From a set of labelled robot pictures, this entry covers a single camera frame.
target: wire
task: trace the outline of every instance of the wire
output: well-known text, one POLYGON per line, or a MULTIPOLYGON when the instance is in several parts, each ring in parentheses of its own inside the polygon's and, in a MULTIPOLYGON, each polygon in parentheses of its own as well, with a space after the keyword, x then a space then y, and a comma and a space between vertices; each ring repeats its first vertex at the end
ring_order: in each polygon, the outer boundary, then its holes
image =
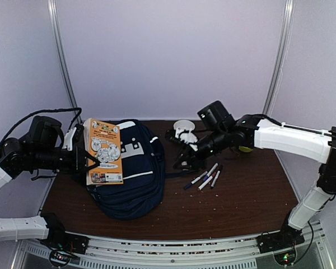
POLYGON ((300 261, 302 260, 302 258, 304 258, 304 256, 306 255, 306 253, 309 251, 309 249, 310 249, 310 247, 311 247, 311 245, 312 245, 312 242, 314 241, 314 229, 312 228, 311 223, 310 223, 309 221, 308 221, 307 223, 309 224, 310 229, 311 229, 311 233, 312 233, 312 235, 311 235, 311 240, 310 240, 310 244, 309 244, 309 246, 306 248, 304 254, 303 254, 303 255, 302 255, 296 262, 293 262, 293 263, 292 263, 293 265, 297 264, 298 262, 300 262, 300 261))
POLYGON ((7 137, 12 133, 12 131, 19 126, 21 123, 23 123, 25 120, 27 120, 28 118, 35 116, 37 114, 40 113, 60 113, 60 112, 71 112, 71 111, 78 111, 77 114, 73 117, 70 125, 69 125, 69 129, 71 129, 71 126, 73 124, 73 122, 75 122, 75 120, 78 118, 78 116, 81 114, 82 112, 82 108, 59 108, 59 109, 41 109, 41 110, 37 110, 35 112, 30 113, 29 115, 23 117, 22 119, 20 119, 17 123, 15 123, 11 129, 4 135, 4 137, 1 139, 0 141, 0 147, 2 147, 4 141, 7 139, 7 137))

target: navy blue backpack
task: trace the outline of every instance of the navy blue backpack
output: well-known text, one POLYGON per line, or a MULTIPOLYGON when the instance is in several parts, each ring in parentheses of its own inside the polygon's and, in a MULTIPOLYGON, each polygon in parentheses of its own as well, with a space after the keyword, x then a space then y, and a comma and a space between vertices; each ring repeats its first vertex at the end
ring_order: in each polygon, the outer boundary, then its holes
POLYGON ((165 174, 164 148, 157 136, 138 120, 125 120, 117 125, 124 184, 91 185, 87 190, 109 217, 131 220, 160 204, 169 175, 165 174))

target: blue marker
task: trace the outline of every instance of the blue marker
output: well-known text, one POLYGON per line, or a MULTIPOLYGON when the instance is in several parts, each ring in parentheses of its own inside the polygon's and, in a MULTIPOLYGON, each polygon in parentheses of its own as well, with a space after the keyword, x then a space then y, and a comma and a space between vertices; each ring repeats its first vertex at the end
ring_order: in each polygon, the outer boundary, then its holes
POLYGON ((196 183, 197 181, 199 181, 203 176, 205 176, 208 172, 205 171, 203 174, 201 174, 199 177, 197 177, 195 180, 193 180, 192 182, 190 182, 188 185, 184 186, 184 189, 188 189, 190 188, 194 183, 196 183))
POLYGON ((208 172, 208 174, 205 176, 205 178, 203 179, 203 181, 206 181, 210 176, 211 174, 213 174, 215 168, 218 167, 218 163, 214 164, 212 169, 208 172))

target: robotic arm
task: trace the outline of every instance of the robotic arm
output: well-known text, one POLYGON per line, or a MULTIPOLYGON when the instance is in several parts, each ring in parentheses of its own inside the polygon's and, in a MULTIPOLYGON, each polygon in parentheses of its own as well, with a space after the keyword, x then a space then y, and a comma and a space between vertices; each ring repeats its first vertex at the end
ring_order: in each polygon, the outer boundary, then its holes
MULTIPOLYGON (((23 171, 46 169, 55 173, 81 174, 97 167, 99 161, 74 144, 80 140, 83 126, 78 124, 65 137, 61 123, 50 117, 36 116, 29 132, 20 139, 8 138, 0 145, 0 188, 15 179, 23 171), (56 147, 60 137, 61 143, 56 147), (86 159, 94 164, 86 165, 86 159)), ((36 176, 32 180, 45 178, 36 176)), ((64 226, 54 214, 23 219, 0 219, 0 241, 41 239, 47 245, 58 248, 66 245, 64 226)))
POLYGON ((185 145, 177 157, 176 168, 205 168, 206 158, 233 146, 282 150, 321 163, 319 179, 287 214, 281 230, 257 238, 261 253, 303 243, 302 228, 336 195, 336 127, 327 131, 289 126, 261 114, 234 120, 220 101, 203 108, 198 115, 212 133, 185 145))

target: black marker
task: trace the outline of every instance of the black marker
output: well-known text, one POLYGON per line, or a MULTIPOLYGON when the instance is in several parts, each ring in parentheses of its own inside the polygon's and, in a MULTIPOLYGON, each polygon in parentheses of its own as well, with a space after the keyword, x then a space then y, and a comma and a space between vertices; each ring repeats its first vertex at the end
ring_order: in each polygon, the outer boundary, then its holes
POLYGON ((211 189, 214 188, 215 182, 217 181, 217 179, 218 179, 218 177, 220 175, 220 172, 223 170, 223 167, 224 167, 224 165, 222 165, 222 164, 219 166, 217 174, 216 174, 216 176, 215 176, 215 178, 213 180, 213 183, 211 185, 211 189))

